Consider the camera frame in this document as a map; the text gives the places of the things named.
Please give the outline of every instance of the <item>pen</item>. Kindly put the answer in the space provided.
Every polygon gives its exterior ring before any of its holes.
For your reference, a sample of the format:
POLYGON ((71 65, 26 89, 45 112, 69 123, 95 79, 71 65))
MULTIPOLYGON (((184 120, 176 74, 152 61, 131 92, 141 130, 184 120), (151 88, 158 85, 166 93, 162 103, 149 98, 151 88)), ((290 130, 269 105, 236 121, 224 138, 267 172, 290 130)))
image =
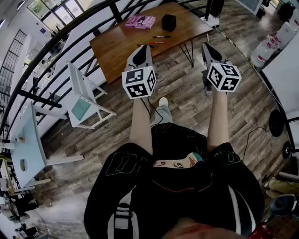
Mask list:
POLYGON ((153 38, 171 38, 170 35, 157 35, 157 36, 154 36, 153 38))
MULTIPOLYGON (((142 47, 142 46, 145 46, 145 45, 137 44, 137 46, 142 47)), ((148 45, 148 46, 151 47, 151 48, 155 47, 155 46, 152 46, 152 45, 148 45)))
POLYGON ((167 42, 150 42, 149 44, 161 44, 161 43, 167 43, 167 42))

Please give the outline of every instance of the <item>pink book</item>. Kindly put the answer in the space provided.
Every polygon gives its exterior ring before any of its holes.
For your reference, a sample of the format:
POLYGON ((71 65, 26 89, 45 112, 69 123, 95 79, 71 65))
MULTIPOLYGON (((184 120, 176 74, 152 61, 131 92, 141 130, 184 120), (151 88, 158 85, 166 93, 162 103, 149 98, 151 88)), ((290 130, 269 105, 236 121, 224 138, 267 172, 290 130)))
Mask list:
POLYGON ((150 29, 156 18, 151 16, 131 16, 126 22, 125 27, 127 28, 139 28, 139 29, 150 29))

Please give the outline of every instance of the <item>light blue tabletop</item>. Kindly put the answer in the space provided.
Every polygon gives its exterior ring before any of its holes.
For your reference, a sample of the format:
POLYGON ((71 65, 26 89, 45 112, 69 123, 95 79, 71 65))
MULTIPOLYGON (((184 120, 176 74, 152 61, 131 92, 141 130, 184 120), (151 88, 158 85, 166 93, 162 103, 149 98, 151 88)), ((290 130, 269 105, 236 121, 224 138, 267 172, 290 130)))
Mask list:
POLYGON ((11 156, 21 188, 46 166, 46 156, 37 130, 35 113, 32 102, 30 102, 11 138, 11 143, 14 143, 15 147, 14 150, 11 150, 11 156), (16 141, 19 137, 24 138, 25 142, 16 141), (25 161, 24 172, 20 167, 21 159, 25 161))

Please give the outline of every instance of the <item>white sneaker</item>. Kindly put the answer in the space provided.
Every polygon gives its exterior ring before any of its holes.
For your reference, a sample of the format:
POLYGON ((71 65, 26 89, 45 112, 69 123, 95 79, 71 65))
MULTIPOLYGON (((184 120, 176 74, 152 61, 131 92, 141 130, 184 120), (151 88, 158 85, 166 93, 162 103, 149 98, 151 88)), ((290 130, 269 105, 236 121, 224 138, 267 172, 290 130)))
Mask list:
POLYGON ((162 98, 159 100, 159 106, 162 106, 162 105, 166 105, 166 106, 168 106, 168 100, 167 100, 165 97, 162 97, 162 98))

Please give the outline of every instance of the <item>black box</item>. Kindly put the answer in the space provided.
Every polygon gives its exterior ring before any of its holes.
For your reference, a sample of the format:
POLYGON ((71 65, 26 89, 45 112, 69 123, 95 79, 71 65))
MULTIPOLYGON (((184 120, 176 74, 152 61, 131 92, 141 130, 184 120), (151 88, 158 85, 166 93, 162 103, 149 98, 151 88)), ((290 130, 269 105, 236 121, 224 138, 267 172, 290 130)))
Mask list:
POLYGON ((162 29, 172 32, 177 26, 177 18, 173 15, 166 14, 162 18, 162 29))

